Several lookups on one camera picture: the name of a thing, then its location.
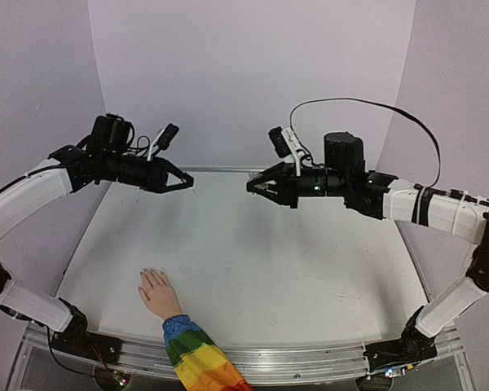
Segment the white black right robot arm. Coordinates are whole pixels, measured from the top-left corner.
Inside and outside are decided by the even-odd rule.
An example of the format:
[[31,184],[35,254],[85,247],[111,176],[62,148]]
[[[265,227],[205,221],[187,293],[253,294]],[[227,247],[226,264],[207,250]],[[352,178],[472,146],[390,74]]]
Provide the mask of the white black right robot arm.
[[324,136],[324,165],[316,168],[303,166],[303,147],[290,128],[275,128],[269,137],[281,162],[251,177],[248,192],[292,209],[302,197],[341,197],[346,208],[366,217],[444,231],[474,246],[465,274],[418,309],[400,338],[371,343],[363,352],[371,373],[434,358],[436,336],[489,295],[489,199],[367,171],[363,141],[348,132]]

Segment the mannequin hand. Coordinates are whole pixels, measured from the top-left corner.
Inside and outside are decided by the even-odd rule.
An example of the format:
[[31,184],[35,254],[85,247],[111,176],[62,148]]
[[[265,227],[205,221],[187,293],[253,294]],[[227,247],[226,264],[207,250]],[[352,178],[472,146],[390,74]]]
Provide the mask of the mannequin hand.
[[141,286],[139,295],[153,314],[162,320],[185,315],[178,295],[167,275],[154,269],[144,269],[139,273]]

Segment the clear nail polish bottle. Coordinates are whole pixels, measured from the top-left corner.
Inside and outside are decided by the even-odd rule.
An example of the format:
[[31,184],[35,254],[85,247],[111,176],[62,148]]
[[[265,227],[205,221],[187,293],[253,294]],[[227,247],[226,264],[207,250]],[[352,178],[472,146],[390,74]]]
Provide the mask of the clear nail polish bottle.
[[247,192],[258,194],[260,192],[269,191],[270,184],[261,173],[250,173],[246,183]]

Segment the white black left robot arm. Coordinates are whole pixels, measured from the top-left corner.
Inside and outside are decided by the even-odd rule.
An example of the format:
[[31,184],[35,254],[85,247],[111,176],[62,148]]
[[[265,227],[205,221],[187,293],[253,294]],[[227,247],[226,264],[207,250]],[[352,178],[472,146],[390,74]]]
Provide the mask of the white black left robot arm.
[[[190,174],[158,156],[178,131],[169,124],[148,147],[134,149],[131,122],[114,114],[98,116],[81,142],[52,152],[0,190],[0,241],[39,210],[91,183],[119,182],[156,194],[193,187]],[[115,364],[120,357],[120,339],[90,332],[86,316],[75,305],[21,283],[1,262],[0,310],[47,327],[52,349],[105,364]]]

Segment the rainbow striped sleeve forearm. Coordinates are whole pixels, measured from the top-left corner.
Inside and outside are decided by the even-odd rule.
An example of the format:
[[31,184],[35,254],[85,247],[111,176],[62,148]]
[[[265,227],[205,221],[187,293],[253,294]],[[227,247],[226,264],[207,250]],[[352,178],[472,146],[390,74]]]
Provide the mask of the rainbow striped sleeve forearm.
[[187,391],[250,390],[225,353],[186,315],[163,323],[166,353]]

